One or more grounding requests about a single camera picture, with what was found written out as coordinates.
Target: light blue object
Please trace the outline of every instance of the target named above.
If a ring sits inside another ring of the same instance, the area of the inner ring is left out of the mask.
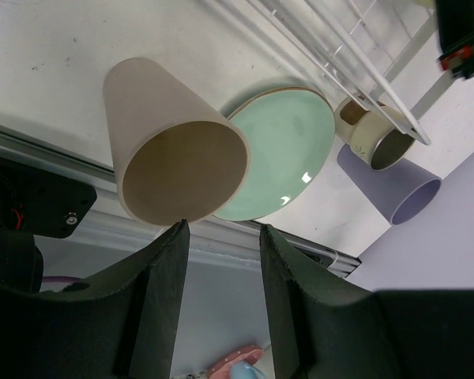
[[[266,379],[266,376],[248,362],[241,361],[230,368],[230,379]]]
[[[216,217],[254,220],[290,204],[322,169],[335,137],[330,105],[307,88],[279,88],[244,103],[229,119],[250,146],[250,168]]]

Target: beige mug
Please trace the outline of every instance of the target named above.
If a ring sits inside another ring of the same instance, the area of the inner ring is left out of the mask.
[[[211,216],[249,167],[241,132],[158,63],[132,58],[103,86],[119,200],[157,226]]]
[[[404,116],[379,103],[392,118]],[[351,150],[375,171],[385,170],[404,157],[415,139],[396,130],[381,114],[364,110],[347,98],[335,112],[336,133]]]

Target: bolt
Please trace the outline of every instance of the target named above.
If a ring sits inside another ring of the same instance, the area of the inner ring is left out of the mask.
[[[65,222],[67,225],[75,225],[77,223],[77,215],[75,213],[69,213],[65,216]]]

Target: plate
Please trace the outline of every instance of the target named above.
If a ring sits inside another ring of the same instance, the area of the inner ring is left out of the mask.
[[[250,168],[237,194],[215,216],[228,221],[265,217],[290,204],[322,169],[335,136],[333,110],[308,88],[264,92],[229,119],[250,146]]]

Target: dish rack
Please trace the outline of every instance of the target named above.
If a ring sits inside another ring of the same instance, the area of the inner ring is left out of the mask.
[[[364,109],[382,114],[402,133],[423,144],[431,143],[390,82],[437,29],[433,10],[411,0],[246,2],[338,90]],[[378,105],[383,95],[388,96],[403,118],[391,117]]]

